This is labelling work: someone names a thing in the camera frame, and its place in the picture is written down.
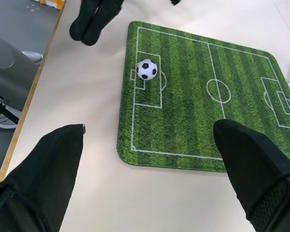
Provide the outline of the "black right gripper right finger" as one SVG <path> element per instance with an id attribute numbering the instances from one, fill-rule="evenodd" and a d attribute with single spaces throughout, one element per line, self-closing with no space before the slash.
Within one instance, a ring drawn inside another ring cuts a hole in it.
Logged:
<path id="1" fill-rule="evenodd" d="M 254 230 L 290 232 L 290 159 L 266 135 L 230 119 L 216 121 L 213 136 Z"/>

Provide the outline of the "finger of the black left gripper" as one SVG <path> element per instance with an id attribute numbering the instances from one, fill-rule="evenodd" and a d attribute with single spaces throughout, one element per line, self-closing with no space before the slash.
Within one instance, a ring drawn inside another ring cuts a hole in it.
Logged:
<path id="1" fill-rule="evenodd" d="M 103 28 L 121 11 L 122 4 L 123 0 L 102 0 L 87 27 L 82 43 L 87 46 L 96 44 Z"/>
<path id="2" fill-rule="evenodd" d="M 97 8 L 100 5 L 99 0 L 82 0 L 80 4 L 80 10 L 77 18 L 72 22 L 70 26 L 70 36 L 75 41 L 81 41 L 87 27 L 92 20 Z"/>

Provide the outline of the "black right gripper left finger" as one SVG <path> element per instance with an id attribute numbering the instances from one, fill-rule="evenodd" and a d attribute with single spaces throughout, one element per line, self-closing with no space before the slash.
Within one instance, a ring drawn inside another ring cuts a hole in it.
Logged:
<path id="1" fill-rule="evenodd" d="M 0 232 L 58 232 L 79 168 L 86 128 L 71 124 L 44 135 L 0 182 Z"/>

